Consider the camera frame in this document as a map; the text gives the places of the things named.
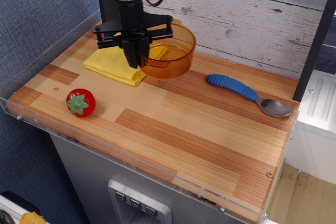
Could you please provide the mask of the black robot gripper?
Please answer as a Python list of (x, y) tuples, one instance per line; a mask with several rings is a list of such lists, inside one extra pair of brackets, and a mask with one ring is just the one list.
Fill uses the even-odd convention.
[(118, 5), (118, 15), (93, 29), (97, 35), (98, 47), (118, 46), (123, 49), (130, 67), (145, 67), (150, 44), (155, 40), (173, 37), (173, 18), (169, 15), (146, 13), (142, 0), (115, 1)]

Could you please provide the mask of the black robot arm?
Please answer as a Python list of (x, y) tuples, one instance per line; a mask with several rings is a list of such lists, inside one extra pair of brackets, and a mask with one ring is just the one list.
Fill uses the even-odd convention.
[(123, 49), (132, 68), (142, 65), (141, 58), (148, 57), (153, 41), (173, 35), (173, 18), (146, 13), (142, 1), (99, 0), (102, 24), (93, 29), (98, 47)]

